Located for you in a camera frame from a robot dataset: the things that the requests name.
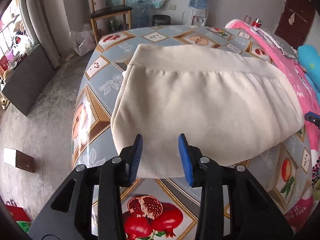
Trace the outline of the beige zip jacket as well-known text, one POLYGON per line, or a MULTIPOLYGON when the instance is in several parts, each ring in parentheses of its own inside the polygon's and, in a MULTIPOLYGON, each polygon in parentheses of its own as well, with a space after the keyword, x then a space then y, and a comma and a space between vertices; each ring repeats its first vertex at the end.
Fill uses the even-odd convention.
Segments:
POLYGON ((118 152, 142 135, 141 178, 184 175, 180 134, 228 166, 276 146, 303 125, 298 97, 277 67, 196 45, 140 44, 111 118, 118 152))

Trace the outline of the grey curtain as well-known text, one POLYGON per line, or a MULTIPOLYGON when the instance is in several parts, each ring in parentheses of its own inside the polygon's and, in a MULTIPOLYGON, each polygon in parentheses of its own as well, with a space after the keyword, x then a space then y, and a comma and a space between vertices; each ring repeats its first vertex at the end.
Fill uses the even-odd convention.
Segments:
POLYGON ((50 64, 56 69, 60 63, 60 54, 55 45, 43 0, 18 0, 25 32, 33 44, 41 45, 50 64))

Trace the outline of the pink floral blanket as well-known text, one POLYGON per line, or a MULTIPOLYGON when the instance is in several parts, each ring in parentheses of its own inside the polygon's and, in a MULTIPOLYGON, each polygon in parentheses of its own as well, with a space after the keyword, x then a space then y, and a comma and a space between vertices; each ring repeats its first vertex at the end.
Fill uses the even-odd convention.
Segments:
MULTIPOLYGON (((279 36, 241 20, 231 20, 225 28, 229 30, 244 29, 245 33, 261 45, 273 63, 286 75, 297 94, 303 113, 311 111, 319 114, 317 87, 298 62, 298 53, 295 49, 279 36)), ((319 128, 306 121, 302 130, 309 139, 311 160, 307 167, 312 171, 312 175, 308 180, 311 184, 306 193, 303 193, 299 201, 285 212, 285 218, 295 232, 306 225, 308 217, 314 210, 314 205, 319 202, 319 189, 316 189, 316 185, 319 184, 319 128)))

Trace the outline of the red gift bag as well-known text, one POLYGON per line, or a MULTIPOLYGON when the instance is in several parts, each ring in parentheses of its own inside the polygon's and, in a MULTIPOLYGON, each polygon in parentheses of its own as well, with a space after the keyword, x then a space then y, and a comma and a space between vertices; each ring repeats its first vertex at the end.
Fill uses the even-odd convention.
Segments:
POLYGON ((29 233, 31 227, 31 219, 21 207, 18 207, 17 204, 11 199, 5 202, 7 210, 12 215, 16 223, 22 228, 25 233, 29 233))

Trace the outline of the white plastic bag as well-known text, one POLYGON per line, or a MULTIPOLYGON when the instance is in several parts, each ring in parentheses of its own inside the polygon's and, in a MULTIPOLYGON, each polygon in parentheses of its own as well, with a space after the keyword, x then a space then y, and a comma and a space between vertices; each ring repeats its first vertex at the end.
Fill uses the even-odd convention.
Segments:
POLYGON ((83 24, 81 31, 71 31, 69 38, 79 56, 84 56, 96 48, 93 29, 88 23, 83 24))

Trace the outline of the wooden chair black seat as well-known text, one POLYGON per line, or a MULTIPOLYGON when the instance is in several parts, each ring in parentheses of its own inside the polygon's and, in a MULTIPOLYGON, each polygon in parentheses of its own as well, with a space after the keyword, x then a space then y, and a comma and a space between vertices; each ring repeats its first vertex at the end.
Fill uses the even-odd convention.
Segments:
POLYGON ((93 29, 94 39, 96 44, 100 41, 99 31, 97 27, 97 20, 102 20, 105 18, 111 18, 113 16, 122 15, 124 30, 132 29, 132 7, 126 5, 125 0, 121 0, 120 5, 112 5, 110 7, 105 7, 103 9, 95 10, 94 0, 89 0, 90 5, 92 6, 92 13, 90 14, 91 26, 93 29))

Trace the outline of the fruit pattern table cover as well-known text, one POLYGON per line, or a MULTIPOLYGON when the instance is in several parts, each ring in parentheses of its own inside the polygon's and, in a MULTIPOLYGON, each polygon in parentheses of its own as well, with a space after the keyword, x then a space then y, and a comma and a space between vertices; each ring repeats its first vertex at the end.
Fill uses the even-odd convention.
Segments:
MULTIPOLYGON (((197 44, 271 64, 283 62, 297 73, 302 85, 308 84, 294 52, 284 50, 280 39, 270 36, 256 39, 242 28, 167 25, 108 34, 93 51, 80 85, 72 125, 73 167, 99 166, 116 155, 111 115, 123 72, 140 44, 197 44)), ((294 232, 306 224, 314 206, 313 173, 318 166, 311 161, 313 146, 302 128, 279 145, 242 162, 274 200, 294 232)), ((128 212, 129 201, 137 203, 138 197, 145 195, 152 203, 161 202, 165 214, 172 216, 172 221, 161 218, 152 226, 144 219, 129 219, 128 227, 135 239, 194 238, 201 190, 189 187, 184 178, 138 179, 130 188, 121 189, 120 195, 124 213, 128 212)))

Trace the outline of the dark red door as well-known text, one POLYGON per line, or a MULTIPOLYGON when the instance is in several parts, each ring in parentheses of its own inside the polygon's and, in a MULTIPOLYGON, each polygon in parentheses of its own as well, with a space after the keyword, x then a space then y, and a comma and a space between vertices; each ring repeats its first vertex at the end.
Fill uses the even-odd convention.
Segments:
POLYGON ((303 45, 315 13, 309 0, 285 0, 275 34, 297 49, 303 45))

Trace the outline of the dark grey cabinet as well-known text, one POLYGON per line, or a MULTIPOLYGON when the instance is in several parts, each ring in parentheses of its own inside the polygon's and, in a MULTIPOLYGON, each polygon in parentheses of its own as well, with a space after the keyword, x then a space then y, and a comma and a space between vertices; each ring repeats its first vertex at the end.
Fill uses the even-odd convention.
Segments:
POLYGON ((54 75, 54 69, 38 44, 14 69, 1 86, 1 92, 13 106, 27 116, 54 75))

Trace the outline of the black rice cooker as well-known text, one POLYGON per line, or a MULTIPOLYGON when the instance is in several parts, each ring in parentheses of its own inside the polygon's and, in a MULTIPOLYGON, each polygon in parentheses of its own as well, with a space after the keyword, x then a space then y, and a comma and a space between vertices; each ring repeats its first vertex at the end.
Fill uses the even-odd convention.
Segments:
POLYGON ((152 16, 152 26, 159 27, 163 25, 170 25, 171 17, 169 15, 153 15, 152 16))

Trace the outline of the cyan pillow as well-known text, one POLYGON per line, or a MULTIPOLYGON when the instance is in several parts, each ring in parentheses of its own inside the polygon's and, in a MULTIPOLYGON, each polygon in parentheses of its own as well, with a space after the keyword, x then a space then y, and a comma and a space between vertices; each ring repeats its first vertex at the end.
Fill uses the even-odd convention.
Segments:
POLYGON ((319 52, 311 45, 298 47, 298 62, 319 98, 319 52))

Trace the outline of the brown cardboard box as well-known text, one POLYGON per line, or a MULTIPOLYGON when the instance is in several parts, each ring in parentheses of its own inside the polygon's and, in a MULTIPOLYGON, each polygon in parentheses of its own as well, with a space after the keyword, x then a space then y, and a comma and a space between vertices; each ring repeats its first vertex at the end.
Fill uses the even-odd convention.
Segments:
POLYGON ((34 173, 34 158, 12 148, 4 148, 3 161, 13 167, 34 173))

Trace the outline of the white water dispenser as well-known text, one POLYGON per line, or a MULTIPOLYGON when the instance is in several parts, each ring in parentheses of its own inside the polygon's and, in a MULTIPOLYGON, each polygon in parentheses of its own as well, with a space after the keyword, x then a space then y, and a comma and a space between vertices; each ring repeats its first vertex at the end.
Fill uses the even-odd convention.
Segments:
POLYGON ((208 12, 205 10, 191 9, 189 25, 204 27, 208 18, 208 12))

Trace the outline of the empty clear water jug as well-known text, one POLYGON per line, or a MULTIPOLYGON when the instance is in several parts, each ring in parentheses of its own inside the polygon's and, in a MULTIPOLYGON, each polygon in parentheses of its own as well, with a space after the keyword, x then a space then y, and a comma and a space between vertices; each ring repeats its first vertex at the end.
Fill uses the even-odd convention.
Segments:
POLYGON ((149 27, 151 25, 152 6, 146 0, 138 0, 132 5, 133 29, 149 27))

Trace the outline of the red lighter bottle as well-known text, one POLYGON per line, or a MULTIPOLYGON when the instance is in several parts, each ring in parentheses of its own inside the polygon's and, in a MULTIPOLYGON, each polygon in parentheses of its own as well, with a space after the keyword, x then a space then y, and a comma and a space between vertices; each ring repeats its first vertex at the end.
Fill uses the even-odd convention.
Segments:
POLYGON ((261 27, 261 20, 259 18, 256 18, 253 22, 252 22, 252 26, 256 27, 256 28, 260 28, 261 27))

